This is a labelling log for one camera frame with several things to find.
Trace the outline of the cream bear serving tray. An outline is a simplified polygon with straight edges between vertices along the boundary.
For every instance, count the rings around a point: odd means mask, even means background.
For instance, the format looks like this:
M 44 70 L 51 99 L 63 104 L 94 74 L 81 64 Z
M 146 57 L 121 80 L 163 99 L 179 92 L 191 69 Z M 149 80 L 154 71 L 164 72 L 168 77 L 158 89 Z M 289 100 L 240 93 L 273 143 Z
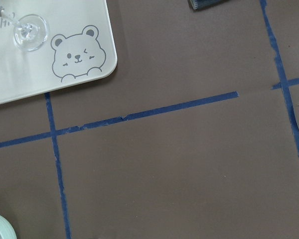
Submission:
M 109 76 L 117 66 L 107 2 L 104 0 L 2 0 L 15 19 L 44 18 L 48 37 L 25 52 L 13 26 L 0 18 L 0 104 Z

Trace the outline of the grey folded cloth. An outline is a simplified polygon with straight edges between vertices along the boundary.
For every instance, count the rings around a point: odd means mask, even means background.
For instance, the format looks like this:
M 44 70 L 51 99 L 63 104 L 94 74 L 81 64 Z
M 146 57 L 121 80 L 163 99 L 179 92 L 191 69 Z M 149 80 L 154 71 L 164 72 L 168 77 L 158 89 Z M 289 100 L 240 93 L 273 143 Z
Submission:
M 188 2 L 194 11 L 198 11 L 222 4 L 226 1 L 227 0 L 189 0 Z

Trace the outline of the clear wine glass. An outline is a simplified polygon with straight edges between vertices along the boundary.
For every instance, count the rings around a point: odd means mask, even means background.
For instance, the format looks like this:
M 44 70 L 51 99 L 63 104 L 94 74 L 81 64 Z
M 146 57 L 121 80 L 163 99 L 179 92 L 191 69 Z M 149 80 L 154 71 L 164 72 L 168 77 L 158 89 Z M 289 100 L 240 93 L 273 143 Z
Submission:
M 13 25 L 14 44 L 22 51 L 32 52 L 38 50 L 48 38 L 48 23 L 37 14 L 28 14 L 20 19 L 14 19 L 6 13 L 0 3 L 0 18 Z

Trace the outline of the green bowl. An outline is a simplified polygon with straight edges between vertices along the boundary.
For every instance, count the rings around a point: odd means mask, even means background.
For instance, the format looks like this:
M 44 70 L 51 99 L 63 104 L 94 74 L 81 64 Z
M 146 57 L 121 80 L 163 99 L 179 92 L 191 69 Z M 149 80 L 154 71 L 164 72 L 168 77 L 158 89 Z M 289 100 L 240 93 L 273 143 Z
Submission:
M 12 225 L 0 215 L 0 239 L 17 239 Z

